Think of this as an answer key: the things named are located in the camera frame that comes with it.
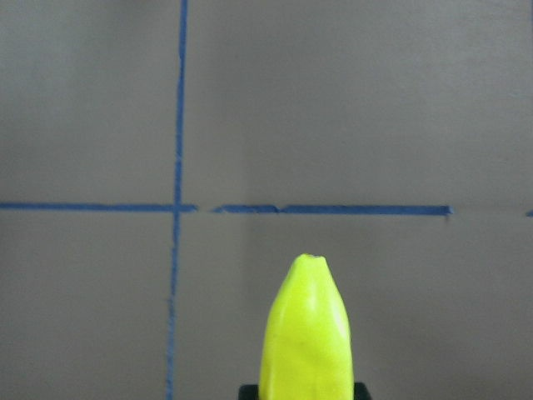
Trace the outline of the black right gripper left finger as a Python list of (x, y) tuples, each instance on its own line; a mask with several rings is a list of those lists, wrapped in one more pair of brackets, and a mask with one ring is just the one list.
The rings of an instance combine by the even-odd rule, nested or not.
[(257, 384), (243, 384), (238, 389), (238, 400), (259, 400)]

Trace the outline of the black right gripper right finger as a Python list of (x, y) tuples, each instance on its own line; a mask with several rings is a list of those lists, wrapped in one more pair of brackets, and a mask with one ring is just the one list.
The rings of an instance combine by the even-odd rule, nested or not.
[(371, 394), (363, 382), (354, 382), (354, 400), (371, 400)]

